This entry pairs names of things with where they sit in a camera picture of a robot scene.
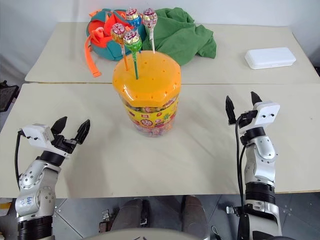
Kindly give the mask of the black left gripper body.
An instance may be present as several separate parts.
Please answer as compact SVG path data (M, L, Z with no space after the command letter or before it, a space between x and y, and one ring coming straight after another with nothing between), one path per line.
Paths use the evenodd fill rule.
M73 153L78 142L75 139L65 139L63 135L54 135L50 151L60 156L69 156Z

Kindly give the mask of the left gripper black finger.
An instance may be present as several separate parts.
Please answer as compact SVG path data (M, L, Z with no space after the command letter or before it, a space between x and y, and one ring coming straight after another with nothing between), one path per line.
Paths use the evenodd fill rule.
M83 122L80 125L80 127L77 130L77 134L74 138L77 144L81 145L85 141L89 133L90 126L91 126L91 121L89 119L87 119L85 122Z
M66 126L67 119L67 116L61 117L53 124L50 129L53 135L59 135L62 133Z

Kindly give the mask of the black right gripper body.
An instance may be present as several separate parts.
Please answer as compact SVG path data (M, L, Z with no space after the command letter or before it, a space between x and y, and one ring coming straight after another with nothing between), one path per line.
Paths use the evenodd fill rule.
M235 125L238 128L243 128L243 127L249 125L256 116L257 116L256 110L246 111L238 117Z

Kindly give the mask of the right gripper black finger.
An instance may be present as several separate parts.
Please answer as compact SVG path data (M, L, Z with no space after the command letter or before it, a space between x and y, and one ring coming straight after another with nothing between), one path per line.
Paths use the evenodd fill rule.
M252 104L257 104L262 102L262 99L259 97L257 93L255 93L254 91L251 91L250 94L251 94Z
M225 110L228 117L228 124L234 125L236 123L236 116L234 112L234 104L233 101L230 99L230 97L227 95L225 99Z

